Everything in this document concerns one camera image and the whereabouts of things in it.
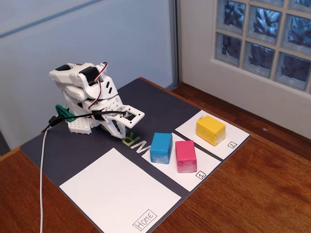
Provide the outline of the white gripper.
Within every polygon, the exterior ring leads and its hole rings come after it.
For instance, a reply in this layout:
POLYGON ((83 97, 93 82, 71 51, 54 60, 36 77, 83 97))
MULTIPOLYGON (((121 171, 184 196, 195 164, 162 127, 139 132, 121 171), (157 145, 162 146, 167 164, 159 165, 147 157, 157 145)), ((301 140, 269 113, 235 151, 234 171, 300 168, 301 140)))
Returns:
POLYGON ((119 95, 113 98, 98 100, 89 109, 94 100, 86 99, 84 101, 84 109, 87 114, 97 113, 97 115, 85 116, 84 123, 88 123, 90 126, 104 126, 113 137, 123 139, 126 136, 126 125, 121 122, 126 114, 124 113, 107 113, 107 112, 124 112, 125 105, 119 95))

